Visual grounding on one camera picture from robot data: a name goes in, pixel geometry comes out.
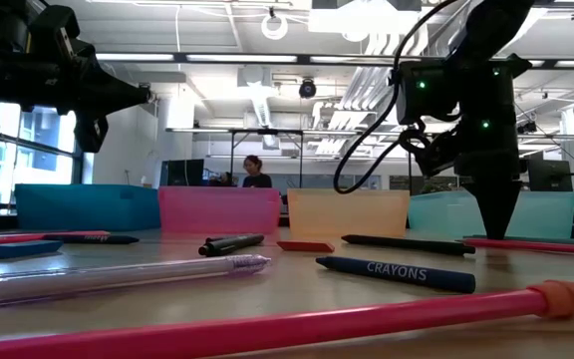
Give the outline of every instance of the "desk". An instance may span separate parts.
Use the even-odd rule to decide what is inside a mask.
[[[157,231],[136,233],[127,246],[66,244],[61,254],[0,262],[0,273],[73,266],[117,265],[196,258],[204,236],[177,239]],[[285,239],[289,231],[282,229]],[[476,292],[524,288],[545,279],[574,281],[574,255],[484,250],[466,258],[335,240],[335,255],[474,273]],[[329,310],[404,302],[453,293],[333,272],[316,264],[315,253],[283,252],[267,241],[237,253],[273,258],[271,267],[240,278],[124,288],[0,308],[0,340],[93,329],[136,327],[270,313]],[[535,316],[384,335],[366,339],[246,354],[245,358],[571,358],[574,320]]]

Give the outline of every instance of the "pink stick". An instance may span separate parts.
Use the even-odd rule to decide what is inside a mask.
[[[464,244],[474,247],[530,249],[574,253],[574,244],[551,244],[521,240],[465,239]]]
[[[573,316],[574,283],[548,281],[497,294],[0,341],[0,359],[197,358],[528,314]]]
[[[84,230],[84,231],[69,231],[69,232],[0,234],[0,244],[41,240],[46,235],[106,235],[106,234],[110,233],[104,230]]]

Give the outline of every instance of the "ceiling camera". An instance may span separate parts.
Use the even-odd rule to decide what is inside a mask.
[[[314,80],[303,79],[303,84],[300,85],[300,90],[298,93],[303,99],[311,99],[316,96],[316,85],[314,85]]]

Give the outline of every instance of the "blue bin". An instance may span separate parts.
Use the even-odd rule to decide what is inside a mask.
[[[523,191],[506,235],[568,239],[573,229],[573,215],[574,192]],[[486,233],[477,201],[467,191],[413,196],[409,226],[418,234],[450,238]]]
[[[17,184],[26,230],[127,231],[160,227],[157,190],[123,184]]]

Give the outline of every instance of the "black marker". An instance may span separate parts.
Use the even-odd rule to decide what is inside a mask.
[[[42,240],[59,240],[64,243],[78,244],[130,244],[138,242],[138,238],[128,235],[79,235],[79,234],[47,234]]]
[[[447,255],[465,255],[466,253],[475,253],[474,247],[457,242],[386,238],[356,234],[344,235],[342,238],[352,244],[414,249]]]
[[[205,244],[198,249],[198,254],[205,256],[219,256],[232,253],[240,248],[256,245],[265,239],[262,234],[245,234],[223,238],[208,238]]]
[[[316,262],[329,269],[345,273],[417,284],[429,288],[460,293],[472,293],[475,290],[475,276],[468,273],[337,256],[316,258]]]

